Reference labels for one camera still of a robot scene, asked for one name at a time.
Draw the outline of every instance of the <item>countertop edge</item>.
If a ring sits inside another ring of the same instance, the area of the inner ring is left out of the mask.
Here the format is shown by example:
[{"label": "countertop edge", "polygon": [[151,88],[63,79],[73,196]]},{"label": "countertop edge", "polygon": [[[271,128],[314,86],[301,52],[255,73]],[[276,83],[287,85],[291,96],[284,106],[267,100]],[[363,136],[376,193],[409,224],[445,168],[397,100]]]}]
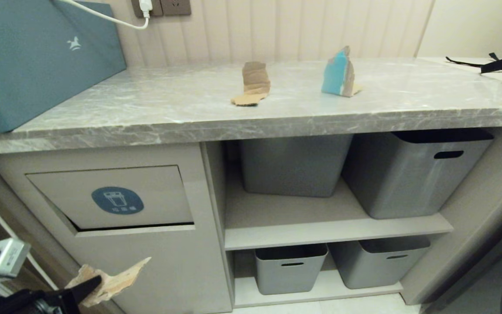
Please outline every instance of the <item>countertop edge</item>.
[{"label": "countertop edge", "polygon": [[502,127],[502,109],[393,111],[268,119],[258,117],[5,133],[0,134],[0,154],[464,127]]}]

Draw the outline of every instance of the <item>blue circular label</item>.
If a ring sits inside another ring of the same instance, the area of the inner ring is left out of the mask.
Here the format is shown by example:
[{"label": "blue circular label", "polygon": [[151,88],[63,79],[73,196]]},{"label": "blue circular label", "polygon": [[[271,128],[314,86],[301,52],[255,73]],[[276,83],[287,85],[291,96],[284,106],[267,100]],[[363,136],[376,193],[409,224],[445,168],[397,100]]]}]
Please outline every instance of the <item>blue circular label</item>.
[{"label": "blue circular label", "polygon": [[94,202],[106,212],[132,215],[145,208],[137,193],[119,187],[104,187],[92,192]]}]

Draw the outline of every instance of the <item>beige wall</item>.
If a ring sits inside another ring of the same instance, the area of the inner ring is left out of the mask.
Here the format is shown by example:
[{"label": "beige wall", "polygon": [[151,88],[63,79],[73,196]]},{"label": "beige wall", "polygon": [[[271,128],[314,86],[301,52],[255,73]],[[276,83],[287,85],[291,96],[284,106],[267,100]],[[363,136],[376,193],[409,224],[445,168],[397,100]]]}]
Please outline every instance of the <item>beige wall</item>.
[{"label": "beige wall", "polygon": [[[131,0],[99,0],[142,24]],[[414,56],[433,0],[191,0],[193,14],[159,17],[145,31],[119,27],[129,66],[203,61]]]},{"label": "beige wall", "polygon": [[502,0],[435,0],[418,56],[502,58]]}]

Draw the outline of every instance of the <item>white cable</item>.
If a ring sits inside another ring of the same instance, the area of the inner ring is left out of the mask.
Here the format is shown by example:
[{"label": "white cable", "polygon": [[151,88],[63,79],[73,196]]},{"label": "white cable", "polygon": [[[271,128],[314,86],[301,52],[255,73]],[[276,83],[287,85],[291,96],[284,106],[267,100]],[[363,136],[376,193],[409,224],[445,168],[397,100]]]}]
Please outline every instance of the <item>white cable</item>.
[{"label": "white cable", "polygon": [[[12,238],[18,239],[17,234],[14,233],[14,231],[9,227],[9,225],[3,220],[3,217],[1,217],[1,215],[0,215],[0,225],[5,229],[5,231]],[[42,267],[40,267],[40,264],[38,264],[38,262],[36,262],[36,260],[34,259],[34,256],[32,256],[32,254],[28,253],[28,255],[26,256],[26,258],[28,258],[28,260],[30,261],[30,263],[32,263],[32,265],[34,266],[34,268],[38,271],[38,273],[40,273],[40,275],[42,276],[42,278],[44,278],[44,280],[46,280],[46,282],[48,283],[48,285],[53,290],[59,290],[59,288],[56,286],[56,284],[54,283],[54,281],[51,280],[51,278],[46,274],[46,272],[44,272],[44,270],[42,269]]]},{"label": "white cable", "polygon": [[79,8],[81,10],[85,10],[86,12],[88,12],[90,14],[94,14],[95,16],[101,17],[104,20],[111,20],[111,22],[115,22],[117,24],[128,26],[128,27],[134,28],[136,30],[144,30],[145,28],[147,28],[147,26],[148,26],[148,19],[150,18],[150,14],[148,13],[148,11],[143,12],[143,14],[145,15],[145,24],[143,26],[135,26],[133,24],[129,24],[129,23],[123,22],[122,20],[117,20],[116,18],[112,18],[112,17],[107,16],[105,14],[102,14],[102,13],[100,13],[98,11],[92,10],[91,8],[87,8],[86,6],[83,6],[82,4],[77,3],[77,2],[75,2],[73,0],[60,0],[60,1],[66,2],[68,4],[71,4],[72,6],[76,6],[77,8]]}]

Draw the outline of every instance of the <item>plastic storage box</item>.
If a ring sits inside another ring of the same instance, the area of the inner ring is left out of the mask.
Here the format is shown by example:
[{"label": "plastic storage box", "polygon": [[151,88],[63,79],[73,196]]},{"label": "plastic storage box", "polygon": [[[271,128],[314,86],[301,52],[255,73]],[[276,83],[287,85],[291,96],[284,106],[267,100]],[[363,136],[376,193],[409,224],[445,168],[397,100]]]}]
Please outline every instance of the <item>plastic storage box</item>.
[{"label": "plastic storage box", "polygon": [[329,244],[340,276],[350,289],[396,284],[430,246],[425,236]]},{"label": "plastic storage box", "polygon": [[291,294],[313,289],[329,250],[309,244],[255,250],[261,294]]},{"label": "plastic storage box", "polygon": [[343,177],[373,218],[430,216],[492,139],[482,129],[358,134]]},{"label": "plastic storage box", "polygon": [[240,142],[245,190],[329,197],[334,193],[352,135],[283,137]]}]

